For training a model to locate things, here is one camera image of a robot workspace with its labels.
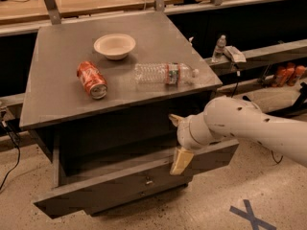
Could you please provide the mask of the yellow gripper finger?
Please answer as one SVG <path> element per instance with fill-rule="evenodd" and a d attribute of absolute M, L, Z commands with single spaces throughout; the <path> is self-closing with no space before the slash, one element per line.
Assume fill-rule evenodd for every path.
<path fill-rule="evenodd" d="M 176 148 L 170 175 L 181 175 L 187 169 L 193 157 L 194 153 L 192 151 L 184 147 Z"/>
<path fill-rule="evenodd" d="M 180 124 L 183 123 L 184 118 L 181 116 L 178 116 L 176 114 L 169 114 L 168 115 L 170 121 L 172 122 L 174 127 L 179 127 Z"/>

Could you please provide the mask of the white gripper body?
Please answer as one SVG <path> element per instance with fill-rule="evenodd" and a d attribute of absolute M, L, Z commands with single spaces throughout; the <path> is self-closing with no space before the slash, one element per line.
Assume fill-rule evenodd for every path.
<path fill-rule="evenodd" d="M 207 126 L 203 113 L 182 118 L 177 126 L 177 140 L 187 150 L 200 150 L 220 142 L 221 136 Z"/>

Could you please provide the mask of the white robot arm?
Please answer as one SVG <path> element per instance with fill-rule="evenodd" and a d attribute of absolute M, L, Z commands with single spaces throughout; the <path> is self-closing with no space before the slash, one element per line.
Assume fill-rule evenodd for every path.
<path fill-rule="evenodd" d="M 169 119 L 179 143 L 171 175 L 182 174 L 198 150 L 210 151 L 224 138 L 249 139 L 307 167 L 307 123 L 265 114 L 256 103 L 221 96 L 197 115 L 171 114 Z"/>

